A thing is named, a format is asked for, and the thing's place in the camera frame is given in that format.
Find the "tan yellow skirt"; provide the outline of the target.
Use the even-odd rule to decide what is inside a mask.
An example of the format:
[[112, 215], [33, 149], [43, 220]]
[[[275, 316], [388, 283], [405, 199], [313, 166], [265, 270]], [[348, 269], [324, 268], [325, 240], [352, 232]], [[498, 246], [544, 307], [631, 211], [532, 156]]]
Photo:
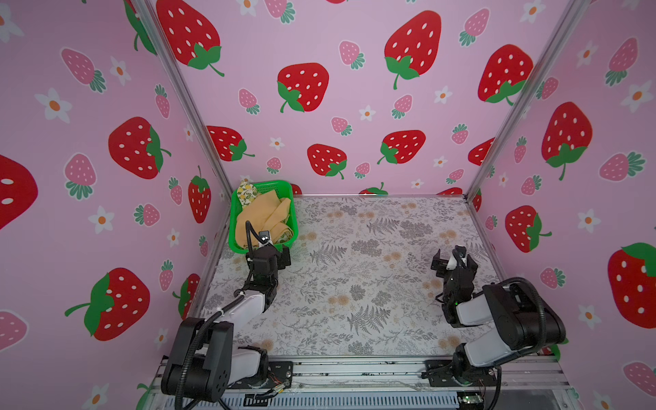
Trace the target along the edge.
[[247, 247], [247, 232], [245, 223], [249, 221], [256, 232], [268, 231], [275, 244], [288, 242], [294, 236], [294, 230], [287, 223], [290, 218], [291, 200], [288, 197], [280, 199], [276, 191], [268, 191], [256, 197], [237, 216], [235, 240], [237, 245]]

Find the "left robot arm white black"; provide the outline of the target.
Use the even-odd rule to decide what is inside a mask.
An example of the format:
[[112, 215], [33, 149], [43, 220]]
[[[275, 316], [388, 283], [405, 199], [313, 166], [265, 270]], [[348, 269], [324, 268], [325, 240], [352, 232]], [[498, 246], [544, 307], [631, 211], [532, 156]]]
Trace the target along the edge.
[[235, 299], [208, 319], [189, 317], [178, 329], [162, 376], [162, 393], [174, 408], [193, 409], [202, 401], [222, 402], [228, 387], [245, 383], [261, 387], [270, 380], [268, 352], [237, 347], [235, 332], [272, 305], [278, 271], [291, 265], [290, 250], [266, 244], [246, 255], [249, 275]]

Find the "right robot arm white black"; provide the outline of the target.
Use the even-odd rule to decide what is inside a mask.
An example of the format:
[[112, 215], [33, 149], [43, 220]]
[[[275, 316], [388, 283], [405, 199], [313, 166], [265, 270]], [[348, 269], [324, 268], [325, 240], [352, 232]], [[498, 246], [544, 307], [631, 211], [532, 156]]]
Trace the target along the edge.
[[506, 363], [565, 341], [564, 322], [529, 280], [509, 278], [476, 293], [478, 263], [463, 246], [447, 259], [435, 254], [430, 269], [442, 280], [436, 301], [447, 323], [454, 328], [492, 323], [495, 328], [456, 347], [448, 365], [427, 364], [422, 379], [475, 384]]

